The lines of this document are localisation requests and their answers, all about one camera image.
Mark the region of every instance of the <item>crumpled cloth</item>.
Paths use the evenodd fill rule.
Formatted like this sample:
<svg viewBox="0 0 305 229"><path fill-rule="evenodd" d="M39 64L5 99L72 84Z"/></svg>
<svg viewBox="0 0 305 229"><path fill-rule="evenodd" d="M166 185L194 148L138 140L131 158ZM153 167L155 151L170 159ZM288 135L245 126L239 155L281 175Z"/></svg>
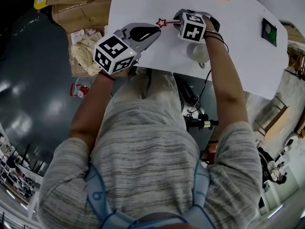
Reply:
<svg viewBox="0 0 305 229"><path fill-rule="evenodd" d="M88 36L85 35L81 42L71 46L71 55L88 72L96 75L100 72L99 65L93 61L94 45L102 38L100 32Z"/></svg>

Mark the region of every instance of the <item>red star drawing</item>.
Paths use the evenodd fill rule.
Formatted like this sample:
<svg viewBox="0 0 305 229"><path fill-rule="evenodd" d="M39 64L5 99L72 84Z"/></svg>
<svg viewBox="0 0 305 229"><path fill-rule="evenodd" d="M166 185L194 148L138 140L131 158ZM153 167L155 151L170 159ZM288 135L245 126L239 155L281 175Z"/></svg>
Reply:
<svg viewBox="0 0 305 229"><path fill-rule="evenodd" d="M166 26L166 20L162 20L159 18L159 21L156 23L160 28L162 28L162 26Z"/></svg>

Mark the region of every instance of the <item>red line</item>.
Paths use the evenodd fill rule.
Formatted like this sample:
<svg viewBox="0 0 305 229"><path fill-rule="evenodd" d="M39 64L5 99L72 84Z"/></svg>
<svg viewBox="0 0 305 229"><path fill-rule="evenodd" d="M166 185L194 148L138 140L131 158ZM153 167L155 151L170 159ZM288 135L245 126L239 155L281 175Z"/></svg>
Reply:
<svg viewBox="0 0 305 229"><path fill-rule="evenodd" d="M170 22L164 22L165 24L180 24L180 21L170 21Z"/></svg>

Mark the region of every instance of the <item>person in background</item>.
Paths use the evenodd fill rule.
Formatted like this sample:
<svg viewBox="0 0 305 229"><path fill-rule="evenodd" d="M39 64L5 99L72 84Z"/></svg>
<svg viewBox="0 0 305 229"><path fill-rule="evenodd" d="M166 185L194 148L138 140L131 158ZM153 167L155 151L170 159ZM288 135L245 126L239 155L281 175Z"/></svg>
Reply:
<svg viewBox="0 0 305 229"><path fill-rule="evenodd" d="M205 37L222 132L215 164L198 162L173 74L153 71L147 87L139 73L108 103L114 79L101 73L44 176L44 228L246 228L260 198L261 163L234 64L220 36Z"/></svg>
<svg viewBox="0 0 305 229"><path fill-rule="evenodd" d="M6 165L11 169L16 168L15 158L13 156L9 156L6 160Z"/></svg>
<svg viewBox="0 0 305 229"><path fill-rule="evenodd" d="M257 149L262 163L263 183L267 180L277 184L285 183L287 180L287 173L284 175L281 173L281 167L284 164L280 163L278 166L276 166L274 159L266 151L264 151L262 147L258 147Z"/></svg>

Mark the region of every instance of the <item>red object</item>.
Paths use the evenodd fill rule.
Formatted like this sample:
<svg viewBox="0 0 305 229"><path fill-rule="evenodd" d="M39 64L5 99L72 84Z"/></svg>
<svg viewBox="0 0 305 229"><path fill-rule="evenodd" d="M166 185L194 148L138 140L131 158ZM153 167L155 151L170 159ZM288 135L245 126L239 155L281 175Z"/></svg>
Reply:
<svg viewBox="0 0 305 229"><path fill-rule="evenodd" d="M167 26L167 24L180 24L180 21L169 21L169 22L167 22L166 20L162 20L162 19L159 18L159 21L156 24L161 29L162 26Z"/></svg>
<svg viewBox="0 0 305 229"><path fill-rule="evenodd" d="M76 88L78 87L78 94L73 95L72 91L73 91L73 86L75 86ZM84 98L87 94L87 92L89 91L89 87L83 86L82 84L74 84L72 83L71 85L71 89L70 89L70 96L75 97L75 96L79 96L81 98Z"/></svg>

